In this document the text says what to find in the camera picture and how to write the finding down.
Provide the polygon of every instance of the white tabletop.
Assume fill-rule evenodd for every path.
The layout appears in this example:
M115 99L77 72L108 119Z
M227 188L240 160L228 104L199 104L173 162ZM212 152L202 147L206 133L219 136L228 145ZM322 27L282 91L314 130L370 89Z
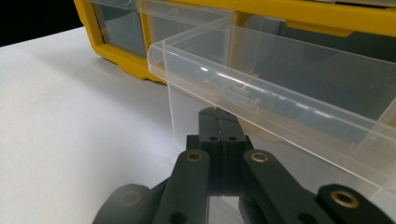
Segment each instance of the white tabletop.
M0 223L92 223L113 190L156 186L182 150L166 86L96 55L84 28L0 48ZM212 221L241 222L212 204Z

